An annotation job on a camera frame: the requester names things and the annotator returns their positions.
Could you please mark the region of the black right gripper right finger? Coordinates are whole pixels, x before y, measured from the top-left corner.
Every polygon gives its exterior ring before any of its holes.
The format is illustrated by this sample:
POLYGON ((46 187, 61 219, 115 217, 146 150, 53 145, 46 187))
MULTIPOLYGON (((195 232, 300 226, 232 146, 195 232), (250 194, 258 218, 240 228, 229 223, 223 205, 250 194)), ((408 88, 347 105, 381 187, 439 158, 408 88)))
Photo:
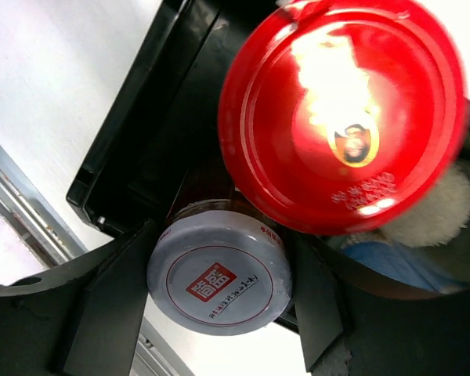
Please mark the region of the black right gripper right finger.
POLYGON ((302 233, 287 248, 308 371, 346 355, 351 375, 470 375, 470 288, 412 287, 302 233))

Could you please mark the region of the spice jar with red label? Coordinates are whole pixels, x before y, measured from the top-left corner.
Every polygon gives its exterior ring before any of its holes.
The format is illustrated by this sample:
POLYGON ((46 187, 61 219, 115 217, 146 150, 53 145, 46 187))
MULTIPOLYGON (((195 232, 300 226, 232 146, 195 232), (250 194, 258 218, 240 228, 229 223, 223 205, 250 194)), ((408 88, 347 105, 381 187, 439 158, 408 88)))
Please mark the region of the spice jar with red label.
POLYGON ((222 161, 191 168, 147 267, 159 310, 198 333, 246 334, 289 308, 292 284, 279 226, 244 198, 222 161))

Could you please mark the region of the blue-label silver-lid jar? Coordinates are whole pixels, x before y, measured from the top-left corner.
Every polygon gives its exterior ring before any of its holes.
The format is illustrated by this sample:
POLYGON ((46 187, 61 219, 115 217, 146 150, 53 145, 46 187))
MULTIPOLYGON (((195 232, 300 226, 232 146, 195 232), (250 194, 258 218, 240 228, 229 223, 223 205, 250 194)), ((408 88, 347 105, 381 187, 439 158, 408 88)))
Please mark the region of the blue-label silver-lid jar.
POLYGON ((385 277, 426 291, 451 294, 468 286, 379 232, 353 233, 342 240, 338 250, 385 277))

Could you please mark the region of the clear shaker with steel lid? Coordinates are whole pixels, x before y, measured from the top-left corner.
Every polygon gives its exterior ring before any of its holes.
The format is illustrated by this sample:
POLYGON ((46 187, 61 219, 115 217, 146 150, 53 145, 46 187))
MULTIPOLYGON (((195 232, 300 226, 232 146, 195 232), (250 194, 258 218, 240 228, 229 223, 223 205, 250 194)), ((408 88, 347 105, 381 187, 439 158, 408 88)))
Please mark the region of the clear shaker with steel lid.
POLYGON ((470 219, 470 180, 454 164, 418 203, 381 228, 407 247, 440 246, 453 240, 470 219))

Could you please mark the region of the red-lid orange sauce jar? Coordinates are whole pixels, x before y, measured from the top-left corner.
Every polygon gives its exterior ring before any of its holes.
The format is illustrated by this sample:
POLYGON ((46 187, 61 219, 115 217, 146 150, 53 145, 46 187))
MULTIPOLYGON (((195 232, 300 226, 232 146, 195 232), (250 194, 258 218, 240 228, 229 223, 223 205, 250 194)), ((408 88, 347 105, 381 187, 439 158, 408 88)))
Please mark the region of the red-lid orange sauce jar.
POLYGON ((415 1, 285 1, 233 60, 219 100, 223 159, 262 213, 303 233, 385 225, 456 159, 465 71, 415 1))

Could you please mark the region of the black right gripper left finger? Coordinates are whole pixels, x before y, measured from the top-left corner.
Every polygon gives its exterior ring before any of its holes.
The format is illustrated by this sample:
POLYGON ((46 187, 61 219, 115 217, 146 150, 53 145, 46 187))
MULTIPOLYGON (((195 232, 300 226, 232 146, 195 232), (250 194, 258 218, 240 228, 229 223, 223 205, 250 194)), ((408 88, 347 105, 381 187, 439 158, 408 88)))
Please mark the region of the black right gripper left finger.
POLYGON ((0 375, 128 375, 156 241, 149 220, 60 266, 0 285, 0 375))

